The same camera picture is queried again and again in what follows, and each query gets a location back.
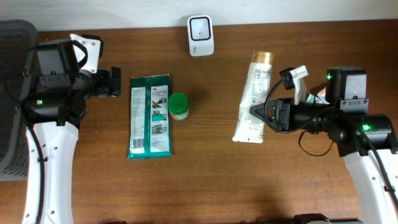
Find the pale green wipes packet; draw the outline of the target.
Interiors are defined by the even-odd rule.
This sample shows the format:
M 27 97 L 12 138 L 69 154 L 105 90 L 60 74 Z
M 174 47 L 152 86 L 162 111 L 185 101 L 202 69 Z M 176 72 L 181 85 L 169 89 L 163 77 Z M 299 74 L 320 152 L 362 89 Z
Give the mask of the pale green wipes packet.
M 329 102 L 322 100 L 318 96 L 309 94 L 307 100 L 307 103 L 315 103 L 315 104 L 322 104 L 322 105 L 329 105 Z

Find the white cream tube gold cap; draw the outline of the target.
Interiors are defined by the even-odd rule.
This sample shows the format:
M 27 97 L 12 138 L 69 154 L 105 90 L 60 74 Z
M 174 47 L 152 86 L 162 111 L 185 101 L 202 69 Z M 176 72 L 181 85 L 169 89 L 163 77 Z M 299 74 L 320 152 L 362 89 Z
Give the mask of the white cream tube gold cap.
M 252 106 L 262 105 L 268 96 L 273 61 L 273 53 L 262 51 L 252 53 L 243 96 L 239 104 L 234 142 L 263 143 L 265 122 L 251 115 L 249 110 Z

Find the green white tape package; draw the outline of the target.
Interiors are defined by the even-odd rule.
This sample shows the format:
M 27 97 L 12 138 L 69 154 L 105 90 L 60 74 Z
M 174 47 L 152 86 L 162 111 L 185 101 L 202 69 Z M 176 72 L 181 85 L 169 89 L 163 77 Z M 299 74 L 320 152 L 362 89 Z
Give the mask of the green white tape package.
M 152 159 L 172 155 L 169 90 L 168 74 L 130 79 L 128 159 Z

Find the green lid jar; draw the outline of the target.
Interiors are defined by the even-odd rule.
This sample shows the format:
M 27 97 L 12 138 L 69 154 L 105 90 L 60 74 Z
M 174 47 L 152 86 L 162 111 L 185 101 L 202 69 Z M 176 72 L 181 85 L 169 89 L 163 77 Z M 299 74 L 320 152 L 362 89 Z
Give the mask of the green lid jar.
M 186 119 L 189 115 L 189 101 L 187 96 L 183 93 L 173 93 L 169 97 L 168 108 L 173 119 Z

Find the small orange carton box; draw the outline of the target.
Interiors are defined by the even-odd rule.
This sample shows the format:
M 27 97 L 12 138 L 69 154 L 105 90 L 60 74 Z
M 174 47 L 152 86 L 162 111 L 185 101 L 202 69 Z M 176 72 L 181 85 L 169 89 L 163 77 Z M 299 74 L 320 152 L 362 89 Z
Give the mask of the small orange carton box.
M 324 87 L 323 89 L 321 89 L 318 93 L 317 96 L 319 97 L 319 99 L 321 99 L 322 101 L 327 102 L 326 100 L 326 88 Z

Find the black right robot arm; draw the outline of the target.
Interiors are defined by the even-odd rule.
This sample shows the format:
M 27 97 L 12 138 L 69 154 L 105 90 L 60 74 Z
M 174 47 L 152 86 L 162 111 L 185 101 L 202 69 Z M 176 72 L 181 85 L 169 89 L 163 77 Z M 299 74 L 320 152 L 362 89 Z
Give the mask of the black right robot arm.
M 397 223 L 397 138 L 391 120 L 369 114 L 367 73 L 329 67 L 325 104 L 266 98 L 249 110 L 277 133 L 326 133 L 354 183 L 363 223 Z

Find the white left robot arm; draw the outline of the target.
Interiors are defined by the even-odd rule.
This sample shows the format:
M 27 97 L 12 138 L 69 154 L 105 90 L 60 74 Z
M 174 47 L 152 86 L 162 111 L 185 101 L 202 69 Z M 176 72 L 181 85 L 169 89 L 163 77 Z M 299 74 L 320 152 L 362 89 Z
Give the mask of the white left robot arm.
M 29 150 L 23 223 L 73 223 L 73 155 L 86 102 L 121 94 L 121 69 L 98 66 L 103 47 L 99 36 L 70 34 L 32 49 L 19 105 Z

